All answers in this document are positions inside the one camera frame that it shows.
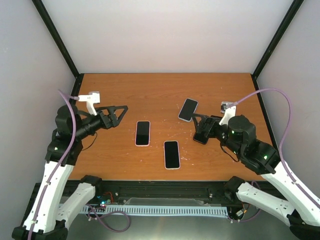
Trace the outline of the black phone case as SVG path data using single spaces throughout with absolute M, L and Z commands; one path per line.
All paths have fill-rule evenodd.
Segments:
M 193 135 L 193 140 L 202 145 L 206 145 L 208 142 L 208 134 L 206 132 L 197 133 Z

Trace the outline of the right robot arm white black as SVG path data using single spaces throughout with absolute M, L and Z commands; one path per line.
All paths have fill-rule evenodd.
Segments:
M 281 159 L 272 145 L 256 137 L 256 127 L 244 115 L 223 117 L 193 114 L 196 134 L 215 138 L 246 168 L 272 184 L 285 199 L 266 193 L 247 181 L 232 177 L 226 185 L 231 200 L 254 205 L 278 218 L 300 240 L 320 238 L 320 199 Z

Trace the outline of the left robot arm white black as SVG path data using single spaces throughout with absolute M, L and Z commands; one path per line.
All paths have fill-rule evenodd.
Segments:
M 100 177 L 85 175 L 76 190 L 61 204 L 60 200 L 78 156 L 82 140 L 98 130 L 117 127 L 128 107 L 106 106 L 96 114 L 78 110 L 75 105 L 63 105 L 57 111 L 56 129 L 47 147 L 43 178 L 32 208 L 21 226 L 12 231 L 15 240 L 65 240 L 69 228 L 90 200 L 103 198 Z

